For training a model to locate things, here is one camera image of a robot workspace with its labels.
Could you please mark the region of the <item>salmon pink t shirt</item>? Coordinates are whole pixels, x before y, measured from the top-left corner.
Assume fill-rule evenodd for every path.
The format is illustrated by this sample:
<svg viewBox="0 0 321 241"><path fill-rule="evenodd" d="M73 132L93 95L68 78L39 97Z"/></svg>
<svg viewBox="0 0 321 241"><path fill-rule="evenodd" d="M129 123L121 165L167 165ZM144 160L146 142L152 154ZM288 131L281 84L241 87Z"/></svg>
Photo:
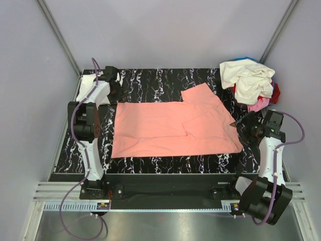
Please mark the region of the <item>salmon pink t shirt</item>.
<svg viewBox="0 0 321 241"><path fill-rule="evenodd" d="M120 103L112 158L233 154L242 151L233 117L206 83L182 101Z"/></svg>

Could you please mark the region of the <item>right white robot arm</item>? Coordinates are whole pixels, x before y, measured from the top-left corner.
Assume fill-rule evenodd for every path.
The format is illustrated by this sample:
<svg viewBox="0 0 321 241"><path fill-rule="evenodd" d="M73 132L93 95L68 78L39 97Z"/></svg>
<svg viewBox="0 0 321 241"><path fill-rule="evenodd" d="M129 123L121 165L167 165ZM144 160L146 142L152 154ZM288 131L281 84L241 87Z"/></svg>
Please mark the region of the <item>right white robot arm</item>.
<svg viewBox="0 0 321 241"><path fill-rule="evenodd" d="M282 152L286 136L281 125L284 115L269 110L263 121L251 111L231 124L244 146L257 145L260 151L259 174L253 179L240 176L228 186L228 194L239 199L239 210L251 216L256 225L275 225L290 203L293 192L285 185Z"/></svg>

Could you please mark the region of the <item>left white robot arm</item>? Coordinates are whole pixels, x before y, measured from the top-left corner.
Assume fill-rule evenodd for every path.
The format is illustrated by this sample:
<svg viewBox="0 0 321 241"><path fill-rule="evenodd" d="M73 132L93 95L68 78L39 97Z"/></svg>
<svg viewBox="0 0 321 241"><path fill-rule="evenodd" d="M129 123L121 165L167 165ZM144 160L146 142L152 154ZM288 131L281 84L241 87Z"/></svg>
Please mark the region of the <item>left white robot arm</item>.
<svg viewBox="0 0 321 241"><path fill-rule="evenodd" d="M98 108L118 102L124 97L118 80L99 80L78 101L68 103L68 130L75 140L84 164L85 177L80 181L80 199L103 199L108 196L108 186L102 168L98 138L101 132Z"/></svg>

